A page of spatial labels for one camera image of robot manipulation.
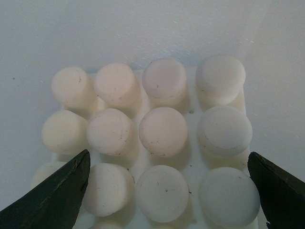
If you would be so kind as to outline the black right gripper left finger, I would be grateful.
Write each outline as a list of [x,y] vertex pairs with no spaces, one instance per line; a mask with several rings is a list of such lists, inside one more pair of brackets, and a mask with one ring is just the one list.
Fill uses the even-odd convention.
[[0,212],[2,229],[71,229],[88,185],[91,158],[83,150]]

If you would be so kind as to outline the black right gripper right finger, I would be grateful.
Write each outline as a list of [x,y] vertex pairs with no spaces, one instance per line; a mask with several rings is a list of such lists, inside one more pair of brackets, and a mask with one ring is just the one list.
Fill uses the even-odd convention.
[[269,229],[305,227],[305,183],[257,152],[247,162]]

